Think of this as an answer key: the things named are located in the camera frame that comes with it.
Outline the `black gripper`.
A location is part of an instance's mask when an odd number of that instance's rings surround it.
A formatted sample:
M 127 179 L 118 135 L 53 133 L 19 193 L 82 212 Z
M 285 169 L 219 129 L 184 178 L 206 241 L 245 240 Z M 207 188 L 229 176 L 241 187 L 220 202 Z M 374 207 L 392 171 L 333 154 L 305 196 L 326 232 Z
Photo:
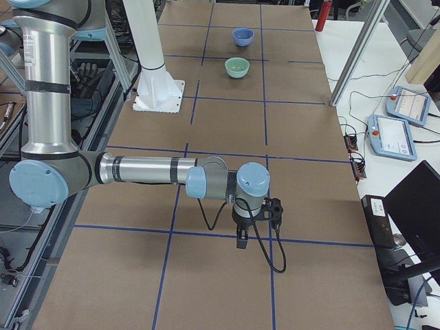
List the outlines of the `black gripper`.
M 236 223 L 236 248 L 245 249 L 248 244 L 248 232 L 252 226 L 252 220 L 249 217 L 243 217 L 234 208 L 232 209 L 232 219 Z

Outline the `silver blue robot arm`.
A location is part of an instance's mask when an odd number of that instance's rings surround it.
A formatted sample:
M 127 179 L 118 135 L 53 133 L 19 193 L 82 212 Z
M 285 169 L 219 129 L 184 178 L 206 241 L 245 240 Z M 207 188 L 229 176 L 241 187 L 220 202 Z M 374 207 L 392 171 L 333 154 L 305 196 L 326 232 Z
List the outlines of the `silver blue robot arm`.
M 195 199 L 232 204 L 239 248 L 257 221 L 271 221 L 270 174 L 250 162 L 230 170 L 219 157 L 126 157 L 82 151 L 71 136 L 70 41 L 107 28 L 104 1 L 13 1 L 23 33 L 28 141 L 9 175 L 24 203 L 49 208 L 98 184 L 183 186 Z

